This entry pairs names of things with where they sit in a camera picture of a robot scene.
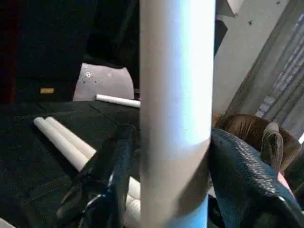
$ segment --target brown leather glove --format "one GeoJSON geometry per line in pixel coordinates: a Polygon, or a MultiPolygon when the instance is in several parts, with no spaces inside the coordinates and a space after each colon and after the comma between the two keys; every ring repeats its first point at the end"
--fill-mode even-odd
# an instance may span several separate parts
{"type": "MultiPolygon", "coordinates": [[[[219,127],[244,140],[257,151],[261,151],[263,132],[269,123],[270,121],[256,116],[236,114],[230,116],[219,127]]],[[[301,150],[301,145],[296,138],[283,128],[280,127],[279,132],[284,141],[283,158],[280,167],[280,171],[284,172],[301,150]]]]}

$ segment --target pipe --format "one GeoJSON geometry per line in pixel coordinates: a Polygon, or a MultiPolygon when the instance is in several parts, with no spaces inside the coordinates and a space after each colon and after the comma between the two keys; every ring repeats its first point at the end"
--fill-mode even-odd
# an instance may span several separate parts
{"type": "Polygon", "coordinates": [[[82,170],[88,161],[87,157],[42,117],[34,119],[34,125],[56,146],[78,171],[82,170]]]}
{"type": "Polygon", "coordinates": [[[142,0],[141,224],[207,227],[215,0],[142,0]]]}
{"type": "MultiPolygon", "coordinates": [[[[77,135],[72,133],[64,125],[60,124],[60,129],[64,130],[64,136],[53,127],[51,123],[56,121],[52,117],[48,117],[48,122],[42,117],[37,117],[34,120],[34,125],[56,146],[56,148],[67,158],[67,160],[78,170],[81,171],[85,164],[89,161],[84,154],[88,154],[91,149],[86,142],[82,141],[77,135]],[[82,151],[79,151],[72,143],[78,143],[79,140],[87,144],[89,147],[82,147],[82,151]]],[[[140,183],[134,178],[130,177],[129,191],[126,199],[127,209],[124,215],[125,226],[127,228],[140,228],[140,183]]]]}
{"type": "Polygon", "coordinates": [[[75,135],[73,132],[71,132],[53,117],[49,116],[48,118],[46,118],[46,121],[50,125],[52,125],[71,144],[73,144],[88,159],[90,159],[96,153],[96,150],[94,148],[92,148],[89,144],[80,139],[77,135],[75,135]]]}
{"type": "Polygon", "coordinates": [[[114,104],[118,104],[118,105],[130,106],[130,107],[134,107],[134,108],[140,108],[140,106],[141,106],[140,101],[129,100],[129,99],[124,99],[124,98],[114,97],[114,96],[100,95],[100,94],[96,95],[96,100],[114,103],[114,104]]]}

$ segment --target gray wall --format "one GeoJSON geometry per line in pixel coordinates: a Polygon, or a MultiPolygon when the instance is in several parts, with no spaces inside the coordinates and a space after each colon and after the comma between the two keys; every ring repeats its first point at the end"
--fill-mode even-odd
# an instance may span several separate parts
{"type": "Polygon", "coordinates": [[[245,0],[236,18],[218,17],[228,32],[215,57],[214,111],[226,111],[287,3],[288,0],[245,0]]]}

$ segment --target black object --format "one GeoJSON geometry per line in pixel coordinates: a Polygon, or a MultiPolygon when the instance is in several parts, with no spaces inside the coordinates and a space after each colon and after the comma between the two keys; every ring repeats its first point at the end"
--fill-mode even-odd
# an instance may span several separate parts
{"type": "Polygon", "coordinates": [[[211,136],[209,168],[226,227],[304,227],[297,201],[254,148],[220,129],[211,136]]]}
{"type": "Polygon", "coordinates": [[[35,117],[54,117],[96,149],[119,125],[139,129],[138,109],[99,101],[0,105],[0,113],[1,192],[31,211],[24,217],[37,228],[56,227],[61,200],[79,172],[32,124],[35,117]]]}
{"type": "Polygon", "coordinates": [[[123,125],[81,170],[57,212],[60,226],[122,228],[135,128],[123,125]]]}
{"type": "Polygon", "coordinates": [[[24,1],[11,78],[16,102],[72,100],[96,6],[97,0],[24,1]]]}
{"type": "Polygon", "coordinates": [[[218,52],[218,48],[222,43],[226,33],[228,31],[227,26],[221,20],[215,21],[215,40],[214,40],[214,55],[218,52]]]}
{"type": "Polygon", "coordinates": [[[218,228],[225,228],[217,199],[211,195],[208,198],[208,219],[218,228]]]}

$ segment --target dark fabric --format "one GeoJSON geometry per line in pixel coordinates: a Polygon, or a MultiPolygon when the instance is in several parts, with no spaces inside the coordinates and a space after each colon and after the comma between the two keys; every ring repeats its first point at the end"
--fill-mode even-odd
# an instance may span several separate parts
{"type": "Polygon", "coordinates": [[[71,81],[17,78],[15,103],[72,101],[77,79],[78,76],[71,81]],[[40,92],[42,88],[51,88],[54,92],[43,94],[40,92]]]}
{"type": "Polygon", "coordinates": [[[77,81],[97,2],[25,1],[17,78],[77,81]]]}
{"type": "Polygon", "coordinates": [[[0,103],[14,100],[17,47],[24,0],[0,2],[0,103]]]}
{"type": "Polygon", "coordinates": [[[81,170],[57,212],[59,224],[79,228],[123,228],[136,129],[124,124],[81,170]]]}
{"type": "Polygon", "coordinates": [[[33,227],[53,227],[60,202],[78,172],[33,125],[34,118],[52,116],[99,149],[119,124],[137,124],[138,112],[102,102],[0,106],[0,188],[31,212],[31,221],[41,223],[33,227]],[[124,119],[120,112],[127,114],[124,119]]]}
{"type": "Polygon", "coordinates": [[[301,208],[278,173],[235,135],[212,130],[209,170],[226,227],[304,227],[301,208]]]}

